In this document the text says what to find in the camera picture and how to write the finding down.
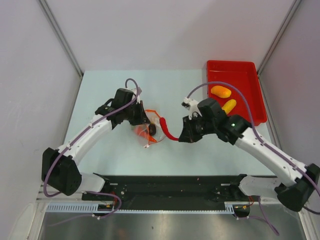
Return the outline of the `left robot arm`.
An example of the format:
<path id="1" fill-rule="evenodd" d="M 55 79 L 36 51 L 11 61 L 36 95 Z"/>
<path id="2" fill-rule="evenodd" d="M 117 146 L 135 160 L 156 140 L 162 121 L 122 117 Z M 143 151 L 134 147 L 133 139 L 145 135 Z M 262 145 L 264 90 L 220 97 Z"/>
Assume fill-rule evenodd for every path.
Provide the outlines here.
<path id="1" fill-rule="evenodd" d="M 96 173 L 81 173 L 78 166 L 87 152 L 105 134 L 128 121 L 132 126 L 150 123 L 143 102 L 142 90 L 119 88 L 115 96 L 101 105 L 84 129 L 57 149 L 47 148 L 42 154 L 41 179 L 58 194 L 71 196 L 76 192 L 93 192 L 100 200 L 110 196 L 111 188 Z"/>

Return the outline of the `yellow fake corn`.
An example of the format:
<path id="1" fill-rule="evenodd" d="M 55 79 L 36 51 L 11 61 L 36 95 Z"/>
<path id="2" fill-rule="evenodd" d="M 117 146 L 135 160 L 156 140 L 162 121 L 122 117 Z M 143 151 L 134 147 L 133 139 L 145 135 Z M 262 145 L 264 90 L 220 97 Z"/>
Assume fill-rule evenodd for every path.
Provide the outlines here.
<path id="1" fill-rule="evenodd" d="M 228 115 L 237 105 L 237 101 L 235 99 L 228 100 L 223 106 L 222 110 Z"/>

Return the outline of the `orange fake mango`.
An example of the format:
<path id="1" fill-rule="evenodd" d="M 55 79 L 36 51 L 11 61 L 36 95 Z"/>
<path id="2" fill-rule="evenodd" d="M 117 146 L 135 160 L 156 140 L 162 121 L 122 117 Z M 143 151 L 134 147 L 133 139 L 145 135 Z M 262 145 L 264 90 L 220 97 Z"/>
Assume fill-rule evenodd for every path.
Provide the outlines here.
<path id="1" fill-rule="evenodd" d="M 226 99 L 231 96 L 232 91 L 224 86 L 215 85 L 210 89 L 210 93 L 221 99 Z"/>

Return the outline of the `red fake chili pepper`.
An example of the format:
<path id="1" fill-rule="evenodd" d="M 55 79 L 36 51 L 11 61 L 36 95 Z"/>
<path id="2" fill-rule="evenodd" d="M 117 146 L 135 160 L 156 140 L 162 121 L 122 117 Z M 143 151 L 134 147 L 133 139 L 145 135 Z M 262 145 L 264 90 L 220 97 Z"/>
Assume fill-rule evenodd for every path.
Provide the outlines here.
<path id="1" fill-rule="evenodd" d="M 169 129 L 168 129 L 167 121 L 166 121 L 166 119 L 165 119 L 164 117 L 160 117 L 159 123 L 160 123 L 160 127 L 161 127 L 163 133 L 165 134 L 165 136 L 166 136 L 168 139 L 170 139 L 170 140 L 172 140 L 172 141 L 176 141 L 176 142 L 179 141 L 179 139 L 178 139 L 177 137 L 174 137 L 174 136 L 170 133 L 170 131 L 169 131 Z"/>

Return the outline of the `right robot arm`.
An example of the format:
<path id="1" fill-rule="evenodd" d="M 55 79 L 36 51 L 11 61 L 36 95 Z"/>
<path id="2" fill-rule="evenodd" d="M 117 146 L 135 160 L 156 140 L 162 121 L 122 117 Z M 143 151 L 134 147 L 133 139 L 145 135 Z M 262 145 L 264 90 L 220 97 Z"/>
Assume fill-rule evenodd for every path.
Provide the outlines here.
<path id="1" fill-rule="evenodd" d="M 220 104 L 207 98 L 198 102 L 184 98 L 182 106 L 188 110 L 178 138 L 182 143 L 196 143 L 205 135 L 215 134 L 255 157 L 275 176 L 273 178 L 241 174 L 230 188 L 231 196 L 242 201 L 247 196 L 277 199 L 287 209 L 299 212 L 316 189 L 320 168 L 295 160 L 267 141 L 239 115 L 227 116 Z"/>

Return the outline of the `clear zip top bag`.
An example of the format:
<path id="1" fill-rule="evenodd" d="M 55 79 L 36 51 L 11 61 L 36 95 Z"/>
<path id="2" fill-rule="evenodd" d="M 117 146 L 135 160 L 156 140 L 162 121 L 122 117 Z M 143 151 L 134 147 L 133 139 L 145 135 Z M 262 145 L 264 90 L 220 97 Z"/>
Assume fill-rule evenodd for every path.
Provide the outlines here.
<path id="1" fill-rule="evenodd" d="M 161 128 L 161 116 L 158 112 L 153 109 L 146 109 L 144 112 L 150 123 L 132 126 L 131 130 L 137 137 L 139 144 L 146 149 L 163 141 L 166 138 L 166 135 Z"/>

